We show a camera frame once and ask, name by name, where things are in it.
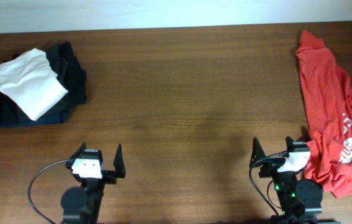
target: wood grain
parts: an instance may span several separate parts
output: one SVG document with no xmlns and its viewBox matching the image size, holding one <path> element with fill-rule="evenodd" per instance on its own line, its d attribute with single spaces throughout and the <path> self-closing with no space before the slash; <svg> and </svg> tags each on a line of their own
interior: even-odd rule
<svg viewBox="0 0 352 224">
<path fill-rule="evenodd" d="M 106 187 L 102 223 L 270 217 L 248 179 L 252 139 L 270 154 L 307 128 L 294 54 L 304 29 L 325 39 L 352 79 L 352 22 L 0 34 L 0 63 L 69 40 L 88 74 L 88 102 L 68 123 L 0 129 L 0 223 L 44 223 L 28 183 L 83 141 L 103 151 L 106 169 L 123 144 L 127 175 Z M 269 179 L 256 180 L 265 190 Z M 74 185 L 54 167 L 32 197 L 60 222 L 60 197 Z M 352 223 L 352 196 L 326 193 L 322 204 L 322 218 Z"/>
</svg>

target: folded white shirt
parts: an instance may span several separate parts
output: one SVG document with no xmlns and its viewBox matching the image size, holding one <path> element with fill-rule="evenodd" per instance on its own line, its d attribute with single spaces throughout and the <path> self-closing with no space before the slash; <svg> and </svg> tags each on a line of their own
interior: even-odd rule
<svg viewBox="0 0 352 224">
<path fill-rule="evenodd" d="M 32 49 L 0 64 L 0 92 L 36 121 L 68 93 L 56 77 L 46 53 Z"/>
</svg>

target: folded clothing pile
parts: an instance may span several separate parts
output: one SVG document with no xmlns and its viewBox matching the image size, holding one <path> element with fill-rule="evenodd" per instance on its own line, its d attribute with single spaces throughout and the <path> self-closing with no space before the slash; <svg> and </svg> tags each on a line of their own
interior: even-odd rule
<svg viewBox="0 0 352 224">
<path fill-rule="evenodd" d="M 0 127 L 58 124 L 86 102 L 86 72 L 71 43 L 0 64 Z"/>
</svg>

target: white wall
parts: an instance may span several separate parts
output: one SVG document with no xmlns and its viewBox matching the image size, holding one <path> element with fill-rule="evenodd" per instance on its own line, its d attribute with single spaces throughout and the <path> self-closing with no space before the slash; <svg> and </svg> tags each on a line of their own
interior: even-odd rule
<svg viewBox="0 0 352 224">
<path fill-rule="evenodd" d="M 352 20 L 352 0 L 0 0 L 0 33 Z"/>
</svg>

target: red t-shirt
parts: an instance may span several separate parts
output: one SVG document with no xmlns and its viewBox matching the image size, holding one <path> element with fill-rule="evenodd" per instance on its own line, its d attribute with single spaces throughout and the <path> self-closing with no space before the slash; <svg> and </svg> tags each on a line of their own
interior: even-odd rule
<svg viewBox="0 0 352 224">
<path fill-rule="evenodd" d="M 337 197 L 352 194 L 352 89 L 324 41 L 303 31 L 299 58 L 311 156 L 305 177 Z"/>
</svg>

